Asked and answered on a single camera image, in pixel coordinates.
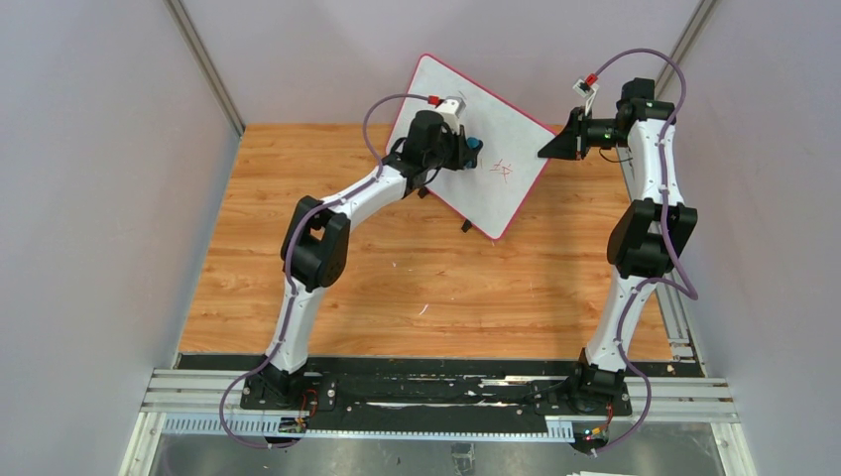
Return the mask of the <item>blue black eraser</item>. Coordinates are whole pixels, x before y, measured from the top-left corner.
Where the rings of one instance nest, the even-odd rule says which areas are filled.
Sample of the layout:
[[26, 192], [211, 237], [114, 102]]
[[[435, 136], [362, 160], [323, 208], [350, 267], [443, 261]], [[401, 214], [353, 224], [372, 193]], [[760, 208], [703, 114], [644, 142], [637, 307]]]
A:
[[468, 137], [465, 140], [465, 145], [467, 147], [465, 168], [468, 170], [475, 169], [478, 165], [478, 154], [483, 148], [483, 142], [475, 137]]

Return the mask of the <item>pink framed whiteboard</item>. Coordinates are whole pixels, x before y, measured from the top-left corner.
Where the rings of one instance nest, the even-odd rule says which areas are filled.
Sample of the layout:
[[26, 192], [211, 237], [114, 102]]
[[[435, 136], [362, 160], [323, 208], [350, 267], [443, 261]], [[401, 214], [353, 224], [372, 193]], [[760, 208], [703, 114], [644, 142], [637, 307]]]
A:
[[498, 94], [430, 54], [419, 57], [408, 93], [459, 98], [466, 135], [483, 142], [474, 169], [443, 170], [429, 192], [472, 227], [500, 239], [547, 165], [538, 151], [554, 134]]

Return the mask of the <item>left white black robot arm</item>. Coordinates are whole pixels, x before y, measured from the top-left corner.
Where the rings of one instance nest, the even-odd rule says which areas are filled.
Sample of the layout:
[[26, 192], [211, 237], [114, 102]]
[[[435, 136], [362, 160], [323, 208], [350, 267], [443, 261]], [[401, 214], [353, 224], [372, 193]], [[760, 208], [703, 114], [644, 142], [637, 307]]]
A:
[[405, 136], [356, 183], [296, 205], [284, 239], [284, 296], [266, 360], [248, 378], [251, 392], [282, 409], [306, 402], [303, 367], [325, 292], [345, 270], [356, 226], [382, 208], [425, 188], [441, 170], [459, 172], [477, 165], [483, 144], [469, 137], [456, 112], [443, 104], [417, 112]]

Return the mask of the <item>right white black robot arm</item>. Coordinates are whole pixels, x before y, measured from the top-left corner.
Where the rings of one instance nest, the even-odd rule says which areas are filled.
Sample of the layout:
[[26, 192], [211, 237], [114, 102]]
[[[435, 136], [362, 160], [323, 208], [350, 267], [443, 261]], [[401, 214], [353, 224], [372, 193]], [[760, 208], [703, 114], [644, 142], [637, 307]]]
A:
[[580, 414], [619, 406], [629, 344], [646, 302], [673, 269], [698, 219], [671, 170], [674, 105], [655, 99], [653, 80], [634, 78], [623, 85], [616, 107], [611, 119], [593, 118], [587, 105], [573, 108], [562, 131], [538, 151], [542, 159], [575, 161], [592, 148], [614, 149], [634, 170], [630, 204], [608, 240], [612, 275], [602, 316], [557, 390]]

